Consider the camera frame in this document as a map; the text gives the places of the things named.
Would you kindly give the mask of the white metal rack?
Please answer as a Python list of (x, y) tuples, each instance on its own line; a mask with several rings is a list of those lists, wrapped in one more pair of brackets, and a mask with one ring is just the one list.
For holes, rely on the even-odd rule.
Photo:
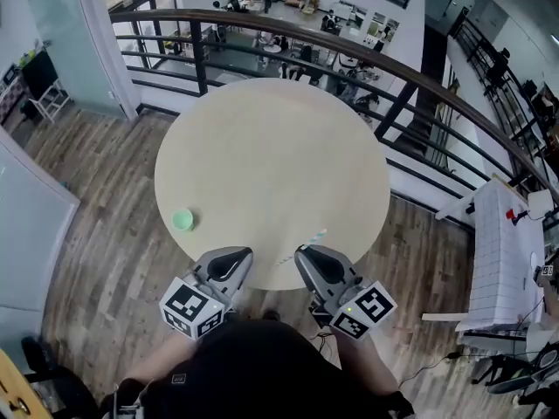
[(39, 98), (30, 98), (30, 102), (38, 110), (38, 113), (52, 124), (55, 123), (60, 111), (72, 99), (60, 83), (60, 79), (55, 79), (48, 86)]

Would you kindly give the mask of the person's left forearm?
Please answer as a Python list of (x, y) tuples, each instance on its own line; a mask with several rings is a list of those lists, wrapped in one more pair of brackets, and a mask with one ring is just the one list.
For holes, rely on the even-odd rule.
[(188, 360), (196, 351), (197, 342), (179, 332), (172, 332), (149, 355), (136, 362), (124, 379), (148, 384), (167, 375), (177, 365)]

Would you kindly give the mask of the black cabinet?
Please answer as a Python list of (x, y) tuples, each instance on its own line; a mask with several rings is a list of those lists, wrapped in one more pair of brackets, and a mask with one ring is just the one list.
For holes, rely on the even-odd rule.
[(41, 50), (24, 65), (21, 73), (34, 100), (39, 100), (58, 79), (58, 74), (45, 50)]

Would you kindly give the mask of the person's right forearm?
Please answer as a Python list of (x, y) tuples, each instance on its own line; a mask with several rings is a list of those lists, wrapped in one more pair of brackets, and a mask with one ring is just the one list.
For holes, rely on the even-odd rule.
[(331, 332), (335, 336), (339, 360), (344, 371), (351, 373), (374, 395), (391, 395), (399, 390), (395, 376), (384, 364), (369, 335), (364, 336), (362, 340), (353, 340), (335, 329)]

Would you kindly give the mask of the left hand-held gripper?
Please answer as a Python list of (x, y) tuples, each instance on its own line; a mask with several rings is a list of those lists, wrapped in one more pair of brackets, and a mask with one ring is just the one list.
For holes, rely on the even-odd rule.
[(174, 278), (159, 302), (164, 321), (179, 333), (199, 340), (225, 320), (232, 296), (252, 268), (253, 251), (230, 246), (205, 252), (195, 268)]

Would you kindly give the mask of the glass partition with white blinds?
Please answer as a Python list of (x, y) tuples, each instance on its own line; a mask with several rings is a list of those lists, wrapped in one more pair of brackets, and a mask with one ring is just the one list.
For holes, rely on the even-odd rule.
[(79, 199), (0, 127), (0, 306), (41, 312)]

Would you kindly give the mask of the striped straw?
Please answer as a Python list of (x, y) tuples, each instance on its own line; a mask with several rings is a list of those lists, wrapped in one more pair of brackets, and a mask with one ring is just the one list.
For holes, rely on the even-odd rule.
[[(316, 233), (313, 237), (311, 237), (310, 239), (308, 239), (303, 245), (300, 246), (300, 249), (302, 251), (304, 251), (306, 248), (308, 248), (310, 245), (313, 244), (317, 244), (323, 237), (325, 237), (327, 234), (327, 230), (323, 229), (321, 231), (319, 231), (318, 233)], [(284, 263), (292, 260), (294, 257), (294, 254), (292, 253), (291, 255), (281, 259), (279, 262), (276, 263), (277, 266), (279, 265), (283, 265)]]

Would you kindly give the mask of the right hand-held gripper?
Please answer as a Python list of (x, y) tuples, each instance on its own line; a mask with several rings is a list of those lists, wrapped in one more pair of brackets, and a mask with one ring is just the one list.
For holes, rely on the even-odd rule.
[(307, 289), (314, 293), (309, 311), (320, 327), (362, 340), (397, 309), (379, 281), (365, 286), (361, 277), (354, 277), (353, 264), (339, 251), (323, 245), (300, 246), (293, 259)]

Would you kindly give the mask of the white grid board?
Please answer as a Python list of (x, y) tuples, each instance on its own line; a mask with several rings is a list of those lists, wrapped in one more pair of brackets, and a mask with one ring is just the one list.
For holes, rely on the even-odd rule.
[(542, 319), (543, 289), (534, 281), (544, 265), (542, 221), (534, 215), (514, 223), (528, 204), (505, 183), (493, 179), (473, 196), (474, 259), (468, 314), (458, 332), (537, 323)]

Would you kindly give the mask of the frosted glass door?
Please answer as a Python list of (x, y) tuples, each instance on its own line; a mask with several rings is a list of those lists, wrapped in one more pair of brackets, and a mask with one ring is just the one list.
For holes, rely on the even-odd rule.
[(126, 119), (81, 0), (28, 0), (59, 82), (77, 106)]

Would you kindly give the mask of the black metal railing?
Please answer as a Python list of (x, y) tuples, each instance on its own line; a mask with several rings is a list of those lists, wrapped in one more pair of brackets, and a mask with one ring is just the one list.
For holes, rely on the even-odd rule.
[[(151, 22), (153, 24), (158, 24), (160, 22), (185, 22), (188, 24), (190, 27), (190, 33), (188, 36), (154, 35), (152, 38), (160, 45), (170, 43), (172, 45), (186, 44), (190, 46), (192, 54), (189, 57), (175, 54), (160, 54), (158, 57), (162, 60), (182, 62), (195, 67), (195, 75), (174, 72), (171, 76), (174, 79), (184, 79), (197, 83), (197, 91), (187, 92), (188, 95), (194, 95), (196, 97), (206, 94), (210, 86), (222, 86), (222, 82), (208, 79), (206, 74), (206, 70), (208, 68), (215, 68), (225, 72), (233, 72), (252, 78), (260, 78), (263, 75), (262, 72), (237, 67), (235, 65), (220, 64), (206, 58), (204, 50), (207, 47), (214, 46), (214, 42), (203, 37), (202, 25), (204, 23), (222, 24), (226, 27), (232, 26), (236, 28), (246, 28), (254, 31), (270, 33), (274, 36), (276, 35), (279, 37), (301, 41), (305, 46), (319, 46), (331, 52), (342, 53), (349, 58), (355, 59), (363, 65), (372, 66), (383, 72), (387, 72), (390, 76), (401, 79), (404, 82), (403, 89), (397, 95), (392, 95), (391, 93), (378, 87), (363, 83), (359, 79), (351, 78), (342, 72), (336, 72), (326, 66), (318, 65), (314, 61), (284, 57), (278, 53), (267, 52), (256, 47), (231, 44), (225, 44), (223, 46), (226, 50), (234, 50), (252, 55), (253, 57), (269, 58), (281, 63), (296, 65), (301, 68), (306, 75), (316, 73), (327, 75), (333, 79), (343, 81), (347, 84), (355, 86), (358, 89), (364, 90), (368, 95), (377, 96), (381, 100), (388, 101), (390, 106), (385, 114), (379, 114), (355, 102), (349, 103), (349, 107), (356, 113), (364, 114), (370, 119), (377, 121), (378, 124), (374, 128), (373, 133), (384, 146), (398, 152), (403, 157), (414, 163), (418, 163), (433, 170), (436, 176), (429, 177), (425, 172), (414, 170), (407, 164), (402, 164), (395, 160), (389, 161), (391, 166), (403, 171), (405, 174), (411, 175), (418, 180), (427, 183), (431, 187), (443, 191), (453, 197), (458, 197), (459, 193), (451, 188), (450, 184), (452, 182), (455, 182), (464, 189), (471, 191), (477, 189), (474, 184), (468, 182), (465, 178), (456, 175), (448, 168), (445, 168), (441, 164), (437, 163), (435, 160), (429, 159), (424, 155), (420, 155), (419, 153), (412, 151), (410, 148), (389, 139), (388, 132), (390, 130), (396, 130), (402, 137), (415, 141), (428, 148), (432, 148), (435, 152), (443, 155), (445, 158), (457, 162), (466, 170), (466, 172), (479, 177), (483, 182), (488, 182), (490, 179), (488, 173), (483, 171), (477, 165), (454, 154), (443, 144), (431, 141), (427, 137), (420, 135), (418, 131), (413, 128), (406, 127), (401, 124), (398, 121), (398, 117), (401, 113), (408, 112), (414, 114), (422, 125), (426, 127), (438, 128), (465, 146), (468, 151), (489, 161), (490, 164), (494, 165), (500, 171), (501, 175), (504, 175), (506, 184), (508, 184), (512, 189), (519, 190), (521, 195), (527, 196), (530, 188), (548, 190), (551, 194), (552, 206), (551, 208), (546, 209), (539, 217), (541, 220), (552, 216), (558, 216), (559, 218), (559, 192), (556, 191), (550, 182), (541, 175), (528, 156), (522, 152), (520, 148), (515, 146), (513, 142), (506, 137), (506, 135), (493, 126), (490, 121), (476, 109), (457, 96), (451, 94), (449, 90), (437, 84), (433, 79), (424, 76), (422, 73), (417, 72), (409, 66), (404, 65), (393, 58), (387, 57), (380, 52), (374, 52), (364, 46), (357, 45), (354, 42), (338, 38), (337, 36), (327, 34), (323, 31), (314, 31), (305, 27), (300, 27), (296, 24), (267, 17), (253, 15), (243, 16), (235, 12), (220, 12), (214, 10), (143, 10), (115, 13), (111, 15), (110, 19), (114, 24), (130, 23), (133, 26), (138, 26), (141, 22)], [(505, 166), (498, 163), (497, 160), (489, 153), (485, 152), (481, 147), (468, 140), (463, 134), (446, 125), (442, 120), (439, 120), (438, 118), (412, 106), (410, 103), (411, 97), (418, 90), (425, 91), (429, 95), (437, 98), (438, 102), (442, 103), (444, 107), (460, 114), (468, 122), (479, 128), (485, 134), (488, 134), (492, 140), (496, 141), (498, 145), (505, 149), (507, 156), (512, 159), (512, 170), (506, 170)], [(447, 181), (440, 182), (437, 177), (444, 177)]]

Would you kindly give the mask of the green cup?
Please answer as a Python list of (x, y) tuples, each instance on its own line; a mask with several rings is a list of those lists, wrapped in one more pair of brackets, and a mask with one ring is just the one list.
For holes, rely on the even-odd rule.
[(196, 218), (190, 209), (179, 209), (171, 217), (173, 227), (178, 231), (191, 231), (196, 226)]

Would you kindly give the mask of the person's black clothing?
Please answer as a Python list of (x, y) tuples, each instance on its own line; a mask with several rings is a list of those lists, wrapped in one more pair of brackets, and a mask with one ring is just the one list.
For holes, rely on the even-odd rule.
[(400, 389), (374, 395), (274, 312), (224, 323), (148, 384), (123, 379), (100, 419), (416, 419)]

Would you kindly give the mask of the yellow wooden table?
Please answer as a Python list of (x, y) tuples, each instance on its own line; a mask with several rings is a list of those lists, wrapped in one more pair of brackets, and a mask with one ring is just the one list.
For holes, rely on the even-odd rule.
[(0, 349), (0, 419), (53, 419), (31, 384)]

